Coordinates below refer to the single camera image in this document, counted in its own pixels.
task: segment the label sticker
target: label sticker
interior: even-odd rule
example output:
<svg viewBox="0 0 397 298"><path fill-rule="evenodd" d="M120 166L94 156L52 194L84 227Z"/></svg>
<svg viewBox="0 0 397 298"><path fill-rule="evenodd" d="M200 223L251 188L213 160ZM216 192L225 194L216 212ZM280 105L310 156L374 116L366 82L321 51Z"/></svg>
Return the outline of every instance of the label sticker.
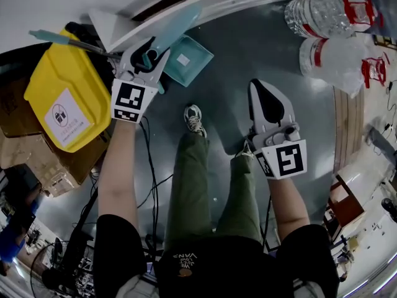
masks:
<svg viewBox="0 0 397 298"><path fill-rule="evenodd" d="M265 172L265 175L270 178L274 178L274 174L273 174L269 164L267 163L263 153L260 152L260 153L256 154L256 158L258 159L263 172Z"/></svg>
<svg viewBox="0 0 397 298"><path fill-rule="evenodd" d="M321 67L321 52L323 51L324 44L328 41L327 38L322 38L321 40L317 40L316 43L313 44L310 52L310 57L313 57L314 65L317 67Z"/></svg>
<svg viewBox="0 0 397 298"><path fill-rule="evenodd" d="M186 66L189 64L190 60L183 55L182 53L178 56L178 58L176 59L180 64L182 64L183 66Z"/></svg>
<svg viewBox="0 0 397 298"><path fill-rule="evenodd" d="M67 88L45 114L44 120L62 147L69 145L90 126Z"/></svg>

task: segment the white paper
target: white paper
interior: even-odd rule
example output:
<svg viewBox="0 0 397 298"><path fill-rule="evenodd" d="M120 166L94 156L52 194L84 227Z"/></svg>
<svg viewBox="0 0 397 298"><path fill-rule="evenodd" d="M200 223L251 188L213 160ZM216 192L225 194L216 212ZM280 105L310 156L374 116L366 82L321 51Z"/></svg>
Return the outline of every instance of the white paper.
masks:
<svg viewBox="0 0 397 298"><path fill-rule="evenodd" d="M183 55L182 53L178 56L178 58L176 59L180 64L182 64L183 66L186 66L189 64L190 60Z"/></svg>
<svg viewBox="0 0 397 298"><path fill-rule="evenodd" d="M69 145L90 126L68 88L53 103L44 120L62 147Z"/></svg>

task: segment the red label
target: red label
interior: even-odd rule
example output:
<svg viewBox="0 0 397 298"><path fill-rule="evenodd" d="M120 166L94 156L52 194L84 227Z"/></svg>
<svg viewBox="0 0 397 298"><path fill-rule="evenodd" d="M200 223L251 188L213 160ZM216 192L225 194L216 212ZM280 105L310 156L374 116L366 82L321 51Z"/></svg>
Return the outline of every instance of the red label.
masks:
<svg viewBox="0 0 397 298"><path fill-rule="evenodd" d="M323 50L324 44L327 41L327 38L320 40L317 44L316 50L314 51L314 65L317 67L321 67L321 51Z"/></svg>
<svg viewBox="0 0 397 298"><path fill-rule="evenodd" d="M303 24L303 28L312 36L314 37L320 37L313 29L308 25L307 23Z"/></svg>

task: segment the shoe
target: shoe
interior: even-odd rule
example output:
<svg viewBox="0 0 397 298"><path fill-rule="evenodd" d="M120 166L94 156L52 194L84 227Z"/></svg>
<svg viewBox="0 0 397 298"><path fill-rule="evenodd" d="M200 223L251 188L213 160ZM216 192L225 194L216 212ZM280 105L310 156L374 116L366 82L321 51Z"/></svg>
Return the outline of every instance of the shoe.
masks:
<svg viewBox="0 0 397 298"><path fill-rule="evenodd" d="M248 144L247 140L244 142L243 150L241 150L239 153L237 153L235 158L238 156L248 156L248 157L254 159L254 154L252 153L251 149L249 148L249 144Z"/></svg>
<svg viewBox="0 0 397 298"><path fill-rule="evenodd" d="M203 125L201 124L201 110L196 105L189 105L185 108L184 119L187 128L191 132L196 132L204 138L207 137L207 132L205 131Z"/></svg>

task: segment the black t-shirt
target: black t-shirt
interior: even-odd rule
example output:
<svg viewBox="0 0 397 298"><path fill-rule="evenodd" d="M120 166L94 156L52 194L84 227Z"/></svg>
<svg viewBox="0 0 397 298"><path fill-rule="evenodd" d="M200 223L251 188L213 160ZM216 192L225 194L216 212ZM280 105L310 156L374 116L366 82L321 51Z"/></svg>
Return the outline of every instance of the black t-shirt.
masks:
<svg viewBox="0 0 397 298"><path fill-rule="evenodd" d="M94 285L98 298L113 298L132 277L146 271L141 240L126 220L103 215L97 222ZM282 242L277 257L244 237L210 237L173 248L155 267L163 297L251 295L293 297L293 283L317 283L336 297L339 278L325 229L307 225Z"/></svg>

